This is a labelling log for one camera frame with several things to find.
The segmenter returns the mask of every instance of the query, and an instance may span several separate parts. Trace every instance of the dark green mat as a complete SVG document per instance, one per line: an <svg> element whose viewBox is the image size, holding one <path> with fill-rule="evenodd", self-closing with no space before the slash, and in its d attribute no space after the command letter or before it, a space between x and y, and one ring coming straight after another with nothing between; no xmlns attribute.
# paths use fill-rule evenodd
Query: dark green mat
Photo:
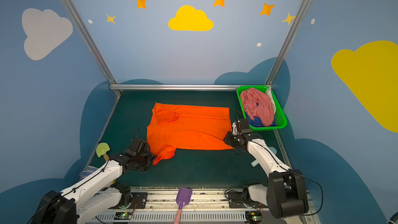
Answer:
<svg viewBox="0 0 398 224"><path fill-rule="evenodd" d="M236 92L214 91L125 91L102 138L111 147L109 156L124 151L139 128L139 138L146 140L147 126L155 102L175 105L229 107L231 121L240 115ZM272 131L260 132L268 146L281 152ZM130 171L117 181L131 187L206 187L241 188L247 183L267 185L267 176L260 165L252 167L254 157L233 150L202 151L177 149L173 158L162 160L146 172ZM103 158L94 155L92 166L103 165Z"/></svg>

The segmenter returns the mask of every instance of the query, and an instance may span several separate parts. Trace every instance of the purple spatula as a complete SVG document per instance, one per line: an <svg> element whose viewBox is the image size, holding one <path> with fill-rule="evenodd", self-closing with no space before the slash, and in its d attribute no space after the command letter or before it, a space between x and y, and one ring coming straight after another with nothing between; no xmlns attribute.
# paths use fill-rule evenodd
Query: purple spatula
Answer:
<svg viewBox="0 0 398 224"><path fill-rule="evenodd" d="M178 212L177 212L174 224L180 223L181 209L182 209L182 207L187 206L189 204L189 201L191 200L191 196L192 196L192 189L181 187L178 190L178 194L177 194L177 198L176 198L176 202L178 204Z"/></svg>

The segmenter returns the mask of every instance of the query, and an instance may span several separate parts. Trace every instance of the blue cloth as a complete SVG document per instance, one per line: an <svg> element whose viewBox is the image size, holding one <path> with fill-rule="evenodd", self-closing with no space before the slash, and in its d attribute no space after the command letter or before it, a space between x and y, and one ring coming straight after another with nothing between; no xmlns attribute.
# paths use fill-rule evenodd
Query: blue cloth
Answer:
<svg viewBox="0 0 398 224"><path fill-rule="evenodd" d="M247 115L246 112L245 112L245 114L246 114L246 118L247 118L248 121L249 121L249 124L250 124L252 127L265 127L265 126L263 125L263 123L261 122L261 119L260 119L259 117L254 117L254 120L252 121L252 120L248 117L248 115ZM274 121L271 123L270 127L275 127L275 126L276 126L276 123L275 123L275 117L274 117Z"/></svg>

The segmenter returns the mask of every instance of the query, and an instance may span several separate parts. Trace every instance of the pink handle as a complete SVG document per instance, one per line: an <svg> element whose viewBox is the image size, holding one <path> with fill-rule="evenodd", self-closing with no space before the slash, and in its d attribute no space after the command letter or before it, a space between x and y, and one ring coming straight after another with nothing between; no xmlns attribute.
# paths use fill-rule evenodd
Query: pink handle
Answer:
<svg viewBox="0 0 398 224"><path fill-rule="evenodd" d="M174 224L179 224L181 218L181 209L177 211L176 219L174 220Z"/></svg>

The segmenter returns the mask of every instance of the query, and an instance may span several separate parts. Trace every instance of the green plastic basket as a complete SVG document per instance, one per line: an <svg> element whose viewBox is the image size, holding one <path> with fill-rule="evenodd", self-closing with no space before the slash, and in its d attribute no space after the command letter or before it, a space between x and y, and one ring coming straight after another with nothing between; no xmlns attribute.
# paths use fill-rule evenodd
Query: green plastic basket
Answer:
<svg viewBox="0 0 398 224"><path fill-rule="evenodd" d="M238 95L240 108L242 110L242 114L243 114L244 118L247 118L247 117L246 117L245 110L243 109L242 100L240 99L240 93L242 91L245 91L245 90L251 88L251 87L254 87L254 88L256 88L256 89L258 89L258 90L260 90L261 92L264 92L264 93L268 89L267 86L262 86L262 85L238 87L238 89L236 90L236 94ZM282 107L281 107L281 105L279 105L279 102L276 99L275 94L272 91L271 91L271 93L272 93L272 97L273 97L273 99L275 101L275 106L276 106L276 112L275 112L276 127L253 127L253 126L250 125L250 128L253 131L260 132L260 131L269 131L269 130L274 130L274 129L281 129L281 128L286 127L286 125L287 125L287 119L286 119L285 113L283 113Z"/></svg>

